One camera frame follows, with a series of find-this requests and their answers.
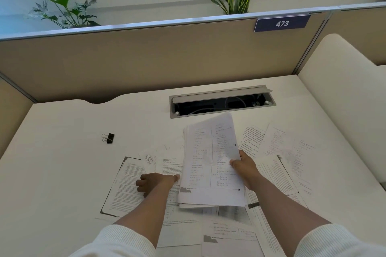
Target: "person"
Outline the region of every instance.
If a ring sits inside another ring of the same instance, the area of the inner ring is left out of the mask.
[[[242,150],[230,165],[253,190],[287,257],[386,256],[386,248],[361,242],[343,226],[332,224],[283,194],[264,178]],[[179,175],[144,174],[136,182],[145,199],[133,211],[101,230],[71,257],[154,257],[169,190]]]

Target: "cable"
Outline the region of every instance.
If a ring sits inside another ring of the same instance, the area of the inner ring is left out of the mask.
[[[247,104],[246,104],[242,99],[240,99],[239,97],[233,97],[233,98],[239,99],[239,100],[244,104],[244,108],[247,107]],[[229,97],[225,99],[225,103],[224,103],[224,107],[225,107],[225,108],[229,108],[229,107],[227,106],[228,99],[229,99]]]
[[[202,108],[202,109],[195,110],[192,113],[189,113],[188,115],[194,114],[195,112],[202,111],[202,110],[218,110],[218,111],[221,111],[221,110],[231,110],[231,109],[232,108]]]

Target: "person's left hand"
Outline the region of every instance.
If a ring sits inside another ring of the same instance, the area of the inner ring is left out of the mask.
[[[174,176],[162,175],[159,173],[143,174],[141,175],[141,180],[136,181],[136,186],[138,186],[138,192],[143,192],[144,197],[146,197],[157,185],[165,185],[169,191],[179,179],[179,174]]]

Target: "forearm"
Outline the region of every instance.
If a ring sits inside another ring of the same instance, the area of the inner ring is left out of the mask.
[[[146,237],[156,248],[164,221],[170,186],[159,183],[133,211],[116,221]]]
[[[330,223],[282,193],[258,174],[252,181],[267,221],[287,257],[292,257],[300,240],[311,230]]]

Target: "number sign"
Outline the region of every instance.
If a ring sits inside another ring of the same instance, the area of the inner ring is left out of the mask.
[[[300,29],[307,25],[310,14],[301,16],[281,16],[259,18],[256,22],[255,32]]]

